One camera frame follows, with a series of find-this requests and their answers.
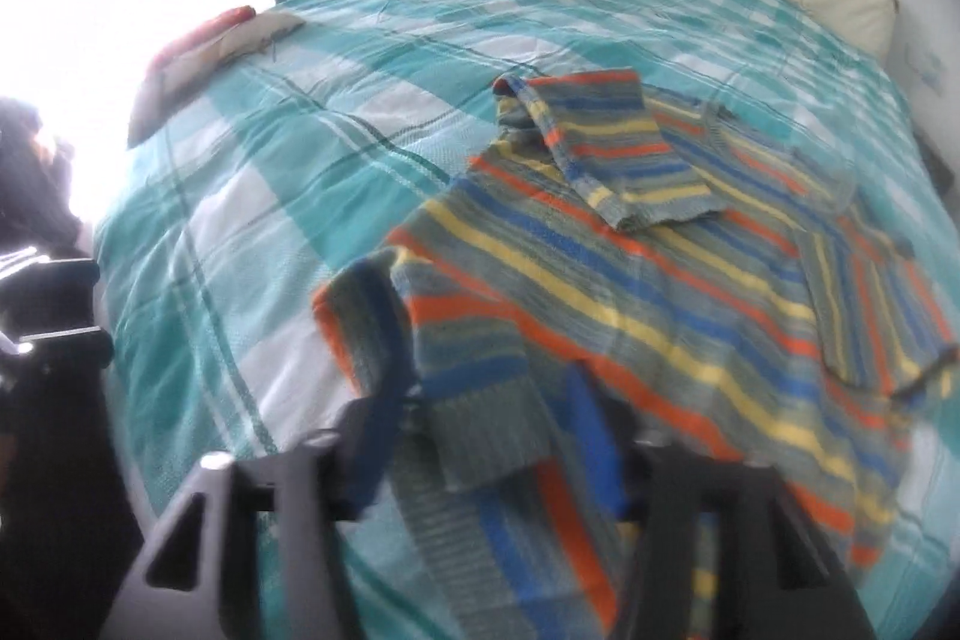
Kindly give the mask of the striped knit sweater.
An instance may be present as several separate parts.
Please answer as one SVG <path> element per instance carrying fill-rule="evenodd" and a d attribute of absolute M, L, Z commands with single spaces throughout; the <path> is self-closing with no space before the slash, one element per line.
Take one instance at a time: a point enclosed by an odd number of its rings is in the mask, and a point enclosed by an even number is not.
<path fill-rule="evenodd" d="M 853 182 L 633 71 L 494 83 L 498 136 L 314 317 L 363 392 L 405 383 L 389 486 L 467 638 L 597 638 L 625 546 L 569 370 L 652 431 L 773 464 L 861 576 L 957 336 Z"/>

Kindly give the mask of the teal plaid bedspread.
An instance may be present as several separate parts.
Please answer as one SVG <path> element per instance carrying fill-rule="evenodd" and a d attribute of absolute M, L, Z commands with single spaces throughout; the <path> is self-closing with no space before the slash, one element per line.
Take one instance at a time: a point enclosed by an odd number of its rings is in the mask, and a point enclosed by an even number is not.
<path fill-rule="evenodd" d="M 281 452 L 361 395 L 314 299 L 498 136 L 494 83 L 633 71 L 724 107 L 861 188 L 910 242 L 957 336 L 958 234 L 907 101 L 788 0 L 291 0 L 306 25 L 223 70 L 130 156 L 94 239 L 116 357 L 112 434 L 140 509 L 203 455 Z M 387 476 L 343 541 L 373 638 L 467 638 Z M 882 638 L 918 632 L 958 570 L 958 374 L 911 429 L 880 559 L 856 583 Z"/>

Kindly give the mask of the beige red cloth bag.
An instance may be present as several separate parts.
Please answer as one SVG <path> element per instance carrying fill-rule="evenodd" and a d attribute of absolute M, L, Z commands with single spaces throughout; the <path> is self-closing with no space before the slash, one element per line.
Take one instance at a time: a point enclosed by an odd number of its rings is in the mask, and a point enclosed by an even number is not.
<path fill-rule="evenodd" d="M 301 16 L 288 11 L 257 13 L 252 7 L 236 7 L 167 44 L 149 62 L 133 101 L 128 149 L 155 135 L 218 71 L 241 57 L 271 49 L 304 25 Z"/>

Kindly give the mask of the dark bedside table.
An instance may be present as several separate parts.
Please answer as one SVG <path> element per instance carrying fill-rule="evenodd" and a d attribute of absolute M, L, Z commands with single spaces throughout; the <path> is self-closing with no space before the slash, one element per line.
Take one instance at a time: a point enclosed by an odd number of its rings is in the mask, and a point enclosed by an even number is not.
<path fill-rule="evenodd" d="M 921 163 L 928 172 L 937 197 L 945 200 L 955 185 L 953 170 L 946 163 L 946 159 L 942 158 L 942 154 L 935 149 L 928 133 L 919 125 L 913 125 L 913 138 L 918 145 Z"/>

